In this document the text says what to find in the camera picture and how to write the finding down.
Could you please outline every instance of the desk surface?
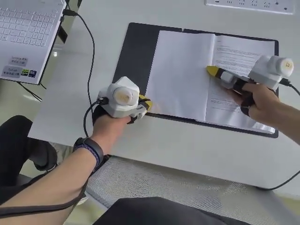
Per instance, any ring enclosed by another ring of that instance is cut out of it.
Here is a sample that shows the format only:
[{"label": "desk surface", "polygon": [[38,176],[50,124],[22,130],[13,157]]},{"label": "desk surface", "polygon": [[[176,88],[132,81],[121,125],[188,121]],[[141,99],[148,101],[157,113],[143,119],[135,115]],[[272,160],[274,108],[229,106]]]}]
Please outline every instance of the desk surface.
[{"label": "desk surface", "polygon": [[[96,42],[91,97],[96,99],[100,88],[111,83],[130,22],[277,39],[280,55],[295,62],[292,83],[299,88],[297,4],[297,14],[290,16],[208,7],[204,0],[83,1],[79,14]],[[76,18],[30,137],[73,145],[84,136],[91,57],[90,36]],[[280,98],[300,108],[300,98],[293,90],[282,87]],[[88,121],[91,134],[91,119]],[[300,169],[300,147],[281,133],[278,139],[270,139],[153,117],[128,126],[112,154],[265,188],[284,182]],[[299,187],[300,176],[279,191],[300,195]]]}]

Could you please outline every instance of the black watch strap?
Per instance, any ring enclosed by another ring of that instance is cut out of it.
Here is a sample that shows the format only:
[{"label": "black watch strap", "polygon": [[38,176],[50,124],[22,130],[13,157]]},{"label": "black watch strap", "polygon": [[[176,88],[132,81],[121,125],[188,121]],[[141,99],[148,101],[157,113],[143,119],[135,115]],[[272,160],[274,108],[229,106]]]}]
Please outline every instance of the black watch strap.
[{"label": "black watch strap", "polygon": [[97,164],[96,164],[96,167],[94,170],[97,170],[104,158],[102,148],[95,141],[93,141],[90,138],[78,138],[74,144],[73,152],[79,148],[85,148],[94,155],[94,157],[96,158],[96,161],[97,161]]}]

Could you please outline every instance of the laptop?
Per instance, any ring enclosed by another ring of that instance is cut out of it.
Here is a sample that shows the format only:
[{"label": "laptop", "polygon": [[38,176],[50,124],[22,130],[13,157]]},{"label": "laptop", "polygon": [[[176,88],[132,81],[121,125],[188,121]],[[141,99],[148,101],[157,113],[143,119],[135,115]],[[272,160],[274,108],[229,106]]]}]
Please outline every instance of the laptop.
[{"label": "laptop", "polygon": [[0,0],[0,79],[39,84],[64,0]]}]

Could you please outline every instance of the document page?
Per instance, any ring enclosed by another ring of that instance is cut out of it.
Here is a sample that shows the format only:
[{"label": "document page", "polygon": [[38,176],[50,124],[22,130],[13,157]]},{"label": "document page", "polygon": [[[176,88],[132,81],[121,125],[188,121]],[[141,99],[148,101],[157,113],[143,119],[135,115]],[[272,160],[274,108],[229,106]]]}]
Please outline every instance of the document page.
[{"label": "document page", "polygon": [[152,113],[205,121],[214,34],[160,31],[146,96]]},{"label": "document page", "polygon": [[[261,55],[274,55],[275,42],[256,41],[229,36],[216,37],[213,65],[248,76]],[[274,133],[272,127],[244,115],[240,107],[222,90],[215,79],[210,80],[206,121],[245,130]]]}]

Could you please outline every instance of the power strip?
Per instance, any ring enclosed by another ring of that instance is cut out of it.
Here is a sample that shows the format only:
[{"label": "power strip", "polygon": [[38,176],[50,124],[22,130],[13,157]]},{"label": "power strip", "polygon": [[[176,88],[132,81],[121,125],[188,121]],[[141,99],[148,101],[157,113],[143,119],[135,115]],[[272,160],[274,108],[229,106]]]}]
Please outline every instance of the power strip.
[{"label": "power strip", "polygon": [[206,5],[293,15],[294,0],[206,0]]}]

